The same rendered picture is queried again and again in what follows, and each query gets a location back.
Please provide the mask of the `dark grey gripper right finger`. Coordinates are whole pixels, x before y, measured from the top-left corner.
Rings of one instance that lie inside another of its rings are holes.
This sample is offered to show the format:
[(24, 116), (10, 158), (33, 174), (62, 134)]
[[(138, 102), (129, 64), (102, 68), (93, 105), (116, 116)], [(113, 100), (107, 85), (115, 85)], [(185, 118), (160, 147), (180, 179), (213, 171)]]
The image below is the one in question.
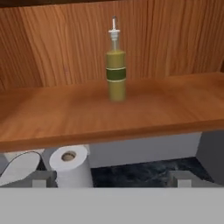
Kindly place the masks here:
[(219, 187), (219, 185), (210, 181), (202, 180), (192, 174), (190, 171), (170, 171), (168, 178), (169, 187), (187, 188), (187, 187)]

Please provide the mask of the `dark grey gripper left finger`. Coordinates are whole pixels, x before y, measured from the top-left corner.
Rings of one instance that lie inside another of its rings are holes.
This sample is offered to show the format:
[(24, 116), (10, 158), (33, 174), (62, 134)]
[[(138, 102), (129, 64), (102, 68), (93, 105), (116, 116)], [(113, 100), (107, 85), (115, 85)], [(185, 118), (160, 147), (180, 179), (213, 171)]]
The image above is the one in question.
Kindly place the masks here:
[(35, 171), (27, 178), (8, 184), (8, 187), (16, 188), (51, 188), (56, 187), (57, 174), (55, 171)]

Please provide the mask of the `wooden cabinet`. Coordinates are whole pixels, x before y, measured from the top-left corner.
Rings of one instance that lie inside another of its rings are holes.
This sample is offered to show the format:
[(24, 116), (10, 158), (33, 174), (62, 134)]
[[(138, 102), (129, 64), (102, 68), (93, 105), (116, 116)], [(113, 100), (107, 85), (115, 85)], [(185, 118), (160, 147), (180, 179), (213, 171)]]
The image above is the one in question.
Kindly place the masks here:
[(224, 0), (0, 0), (0, 152), (224, 130)]

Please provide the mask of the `green oil bottle with pourer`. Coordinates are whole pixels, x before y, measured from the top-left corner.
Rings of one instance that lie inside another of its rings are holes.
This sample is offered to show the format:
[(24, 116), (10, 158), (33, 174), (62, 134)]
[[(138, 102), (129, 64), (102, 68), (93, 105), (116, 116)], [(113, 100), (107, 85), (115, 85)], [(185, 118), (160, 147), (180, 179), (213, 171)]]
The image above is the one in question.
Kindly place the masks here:
[(122, 102), (126, 97), (126, 54), (119, 46), (120, 30), (116, 28), (116, 17), (112, 18), (112, 28), (108, 34), (111, 43), (110, 50), (106, 53), (108, 96), (112, 102)]

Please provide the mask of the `white paper towel roll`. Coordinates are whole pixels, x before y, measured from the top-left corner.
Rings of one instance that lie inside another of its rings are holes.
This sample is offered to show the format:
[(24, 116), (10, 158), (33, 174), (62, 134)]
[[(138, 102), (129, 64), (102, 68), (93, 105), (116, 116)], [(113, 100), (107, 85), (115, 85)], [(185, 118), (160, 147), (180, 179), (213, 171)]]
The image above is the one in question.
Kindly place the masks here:
[(49, 164), (56, 171), (58, 188), (93, 186), (88, 150), (84, 145), (58, 148), (51, 155)]

